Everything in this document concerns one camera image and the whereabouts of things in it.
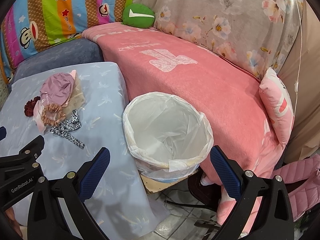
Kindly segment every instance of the pink blanket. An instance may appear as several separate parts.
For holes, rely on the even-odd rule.
[[[153,91],[180,96],[205,113],[214,144],[228,158],[258,176],[271,176],[282,148],[253,76],[207,49],[152,29],[110,23],[85,30],[82,37],[97,43],[106,61],[119,65],[130,100]],[[201,167],[211,182],[221,184],[209,157]],[[223,189],[218,223],[225,221],[234,204]],[[245,232],[258,207],[257,202]]]

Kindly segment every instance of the dark red scrunchie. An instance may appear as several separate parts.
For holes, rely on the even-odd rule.
[[[35,108],[36,102],[40,100],[40,97],[35,97],[33,100],[31,99],[24,106],[24,114],[28,117],[33,116],[33,109]]]

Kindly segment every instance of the black cable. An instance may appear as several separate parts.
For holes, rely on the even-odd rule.
[[[193,207],[193,208],[204,208],[204,209],[209,209],[211,211],[214,211],[215,210],[211,207],[208,207],[207,205],[192,205],[192,204],[182,204],[182,203],[176,203],[176,202],[173,202],[173,201],[169,201],[167,200],[166,201],[168,204],[171,204],[171,205],[175,205],[175,206],[181,206],[181,207]]]

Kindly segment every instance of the trash can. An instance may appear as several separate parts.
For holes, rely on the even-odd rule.
[[[134,98],[123,122],[138,170],[156,181],[169,183],[190,175],[213,146],[205,114],[175,95],[151,92]]]

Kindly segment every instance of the beige curtain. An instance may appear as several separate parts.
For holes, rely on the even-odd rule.
[[[285,152],[285,162],[304,159],[320,146],[320,22],[308,3],[302,15],[302,55],[298,103],[295,123]],[[296,102],[294,83],[297,80],[301,32],[279,72],[286,85],[292,105]]]

